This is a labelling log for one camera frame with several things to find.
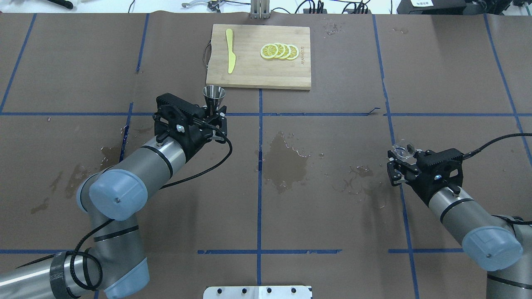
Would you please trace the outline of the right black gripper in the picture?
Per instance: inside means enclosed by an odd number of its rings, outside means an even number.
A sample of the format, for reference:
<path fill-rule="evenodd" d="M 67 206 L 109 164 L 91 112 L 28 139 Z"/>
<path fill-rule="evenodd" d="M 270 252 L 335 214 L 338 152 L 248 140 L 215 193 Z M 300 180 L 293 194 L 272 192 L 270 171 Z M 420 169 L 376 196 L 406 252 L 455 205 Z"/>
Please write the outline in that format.
<path fill-rule="evenodd" d="M 419 154 L 414 148 L 393 148 L 387 152 L 387 173 L 392 186 L 405 182 L 418 195 L 420 200 L 428 204 L 441 187 L 441 178 L 434 172 L 433 154 Z"/>

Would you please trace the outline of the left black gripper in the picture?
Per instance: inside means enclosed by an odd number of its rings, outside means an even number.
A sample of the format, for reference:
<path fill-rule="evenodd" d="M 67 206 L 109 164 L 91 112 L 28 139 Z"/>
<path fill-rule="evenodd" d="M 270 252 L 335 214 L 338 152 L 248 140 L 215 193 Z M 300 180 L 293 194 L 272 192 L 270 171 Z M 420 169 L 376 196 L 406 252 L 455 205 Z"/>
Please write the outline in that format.
<path fill-rule="evenodd" d="M 184 132 L 177 131 L 177 142 L 184 151 L 186 160 L 192 159 L 209 140 L 221 144 L 228 143 L 224 129 L 212 125 L 212 122 L 221 121 L 226 117 L 227 106 L 222 105 L 214 110 L 204 105 L 201 109 L 199 117 L 191 117 L 182 112 L 177 115 L 177 125 L 184 128 Z"/>

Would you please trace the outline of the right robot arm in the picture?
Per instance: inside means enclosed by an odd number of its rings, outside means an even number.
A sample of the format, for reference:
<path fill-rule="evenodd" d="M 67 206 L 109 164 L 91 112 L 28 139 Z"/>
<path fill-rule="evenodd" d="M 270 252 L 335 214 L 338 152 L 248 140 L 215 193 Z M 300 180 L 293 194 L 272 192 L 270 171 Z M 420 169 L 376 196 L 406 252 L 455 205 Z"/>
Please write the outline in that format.
<path fill-rule="evenodd" d="M 487 272 L 487 299 L 530 299 L 531 222 L 492 215 L 462 187 L 468 154 L 450 148 L 417 151 L 410 164 L 387 152 L 392 186 L 407 184 L 433 212 L 463 251 Z"/>

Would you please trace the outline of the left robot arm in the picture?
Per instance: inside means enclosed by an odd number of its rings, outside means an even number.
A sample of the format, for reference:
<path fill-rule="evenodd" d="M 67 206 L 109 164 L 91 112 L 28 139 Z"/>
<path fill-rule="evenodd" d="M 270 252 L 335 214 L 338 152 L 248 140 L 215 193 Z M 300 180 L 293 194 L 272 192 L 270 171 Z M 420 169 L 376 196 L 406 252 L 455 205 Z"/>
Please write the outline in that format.
<path fill-rule="evenodd" d="M 154 137 L 79 186 L 76 200 L 92 230 L 73 250 L 3 274 L 2 299 L 78 299 L 95 291 L 123 299 L 142 290 L 150 275 L 135 214 L 171 185 L 169 180 L 204 144 L 229 143 L 226 111 L 226 106 L 159 106 Z"/>

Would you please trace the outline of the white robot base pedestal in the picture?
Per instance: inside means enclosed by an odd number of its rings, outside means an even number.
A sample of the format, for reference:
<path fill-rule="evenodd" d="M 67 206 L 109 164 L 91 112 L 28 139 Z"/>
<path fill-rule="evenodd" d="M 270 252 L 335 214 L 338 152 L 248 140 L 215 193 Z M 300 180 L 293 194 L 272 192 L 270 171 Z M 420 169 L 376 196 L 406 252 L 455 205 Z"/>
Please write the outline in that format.
<path fill-rule="evenodd" d="M 311 286 L 213 286 L 205 289 L 204 299 L 313 299 Z"/>

